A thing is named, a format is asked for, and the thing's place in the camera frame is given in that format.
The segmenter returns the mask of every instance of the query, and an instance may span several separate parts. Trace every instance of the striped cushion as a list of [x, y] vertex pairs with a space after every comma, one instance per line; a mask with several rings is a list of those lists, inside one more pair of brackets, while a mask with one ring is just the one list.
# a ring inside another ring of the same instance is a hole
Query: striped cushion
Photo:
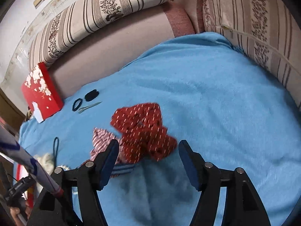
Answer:
[[206, 31], [224, 35], [288, 89], [301, 110], [301, 30], [281, 0], [204, 0]]
[[167, 1], [78, 0], [60, 12], [36, 35], [29, 51], [29, 70], [39, 62], [49, 67], [89, 34], [128, 14]]

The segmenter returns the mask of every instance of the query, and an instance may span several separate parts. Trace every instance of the metal screw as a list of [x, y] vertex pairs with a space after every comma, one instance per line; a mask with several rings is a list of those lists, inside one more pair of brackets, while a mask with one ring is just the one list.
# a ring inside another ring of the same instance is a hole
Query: metal screw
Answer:
[[88, 161], [86, 163], [86, 167], [93, 167], [93, 165], [94, 165], [93, 161]]
[[205, 167], [211, 168], [213, 167], [213, 164], [211, 162], [205, 162]]
[[244, 169], [242, 169], [241, 167], [236, 168], [236, 171], [240, 174], [244, 173]]
[[61, 167], [55, 168], [55, 173], [59, 174], [63, 169]]

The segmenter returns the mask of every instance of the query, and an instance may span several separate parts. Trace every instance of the red box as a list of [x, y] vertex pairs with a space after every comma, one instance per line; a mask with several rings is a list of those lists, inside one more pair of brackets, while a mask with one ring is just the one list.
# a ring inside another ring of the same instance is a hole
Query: red box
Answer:
[[64, 106], [44, 63], [37, 64], [21, 86], [21, 90], [39, 123], [60, 111]]

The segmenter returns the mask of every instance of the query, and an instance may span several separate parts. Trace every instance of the blue blanket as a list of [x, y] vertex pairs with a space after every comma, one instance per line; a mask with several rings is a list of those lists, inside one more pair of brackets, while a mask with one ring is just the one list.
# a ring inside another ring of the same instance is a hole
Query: blue blanket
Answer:
[[[102, 103], [73, 112], [73, 102], [93, 89], [100, 95], [83, 106]], [[110, 126], [114, 111], [144, 102], [159, 103], [168, 134], [178, 142], [186, 139], [206, 161], [230, 170], [243, 167], [271, 224], [283, 223], [301, 194], [300, 113], [271, 74], [219, 34], [188, 35], [155, 46], [119, 72], [83, 86], [43, 123], [24, 123], [20, 144], [32, 155], [43, 155], [52, 152], [57, 136], [58, 164], [78, 167], [89, 159], [94, 127], [120, 136]], [[189, 225], [199, 197], [177, 150], [159, 162], [144, 159], [99, 193], [108, 224], [124, 226]], [[221, 223], [224, 203], [223, 189], [215, 225]], [[74, 207], [79, 214], [76, 198]]]

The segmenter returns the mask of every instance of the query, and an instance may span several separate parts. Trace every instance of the human hand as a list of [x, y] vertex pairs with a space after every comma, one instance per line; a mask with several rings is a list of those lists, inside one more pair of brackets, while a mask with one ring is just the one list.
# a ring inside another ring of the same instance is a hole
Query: human hand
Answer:
[[[27, 218], [29, 218], [32, 209], [29, 207], [29, 203], [27, 201], [25, 201], [25, 205], [26, 205], [25, 213], [27, 215]], [[10, 213], [11, 213], [11, 216], [13, 217], [13, 219], [14, 219], [17, 226], [24, 226], [24, 224], [21, 222], [21, 220], [18, 217], [18, 215], [20, 214], [20, 209], [19, 208], [11, 207], [10, 208]]]

